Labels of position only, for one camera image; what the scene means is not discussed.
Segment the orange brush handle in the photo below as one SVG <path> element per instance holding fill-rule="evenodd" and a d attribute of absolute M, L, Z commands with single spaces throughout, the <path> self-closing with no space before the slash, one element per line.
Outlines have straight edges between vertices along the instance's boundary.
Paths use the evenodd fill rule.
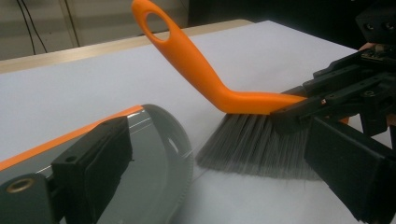
<path fill-rule="evenodd" d="M 204 55 L 159 7 L 149 0 L 134 0 L 132 12 L 145 35 L 169 63 L 219 110 L 229 114 L 268 115 L 272 111 L 304 99 L 280 93 L 240 92 L 228 89 Z M 150 13 L 156 14 L 166 22 L 170 32 L 168 39 L 161 40 L 150 31 L 147 24 L 147 16 Z"/>

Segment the gray bristle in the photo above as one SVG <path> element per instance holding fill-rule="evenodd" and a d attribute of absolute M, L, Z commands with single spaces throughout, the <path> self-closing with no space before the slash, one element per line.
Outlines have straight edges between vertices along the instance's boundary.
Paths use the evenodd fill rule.
<path fill-rule="evenodd" d="M 202 167 L 246 175 L 319 179 L 304 161 L 307 130 L 278 134 L 266 116 L 226 115 L 197 155 Z"/>

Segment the hand broom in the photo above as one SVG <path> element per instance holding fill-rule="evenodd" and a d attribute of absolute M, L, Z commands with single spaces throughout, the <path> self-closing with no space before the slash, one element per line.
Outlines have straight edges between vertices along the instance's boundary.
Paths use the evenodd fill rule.
<path fill-rule="evenodd" d="M 203 54 L 159 7 L 149 0 L 134 0 L 132 12 L 143 33 L 176 70 L 209 102 L 227 113 L 198 153 L 198 165 L 209 169 L 276 178 L 318 179 L 304 161 L 307 130 L 276 132 L 270 113 L 304 100 L 272 92 L 228 89 Z M 154 35 L 147 16 L 156 14 L 169 28 L 165 40 Z"/>

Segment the orange stripe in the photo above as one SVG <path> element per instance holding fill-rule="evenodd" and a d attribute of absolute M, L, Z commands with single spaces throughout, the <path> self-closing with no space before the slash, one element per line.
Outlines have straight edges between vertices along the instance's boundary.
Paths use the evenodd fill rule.
<path fill-rule="evenodd" d="M 89 125 L 84 126 L 80 129 L 77 129 L 71 133 L 67 133 L 63 136 L 60 136 L 53 140 L 50 140 L 49 142 L 44 143 L 43 145 L 40 145 L 38 147 L 33 147 L 27 151 L 22 152 L 21 154 L 18 154 L 14 157 L 6 159 L 5 161 L 0 161 L 0 171 L 5 170 L 12 165 L 17 164 L 18 162 L 27 160 L 37 154 L 47 151 L 53 147 L 59 146 L 60 144 L 63 144 L 63 143 L 65 143 L 75 137 L 78 137 L 84 133 L 87 133 L 105 120 L 114 119 L 114 118 L 121 117 L 121 116 L 127 116 L 127 115 L 133 114 L 134 112 L 142 110 L 142 109 L 143 109 L 143 107 L 141 105 L 133 106 L 133 107 L 123 110 L 117 114 L 111 115 L 105 119 L 100 119 L 92 124 L 89 124 Z"/>

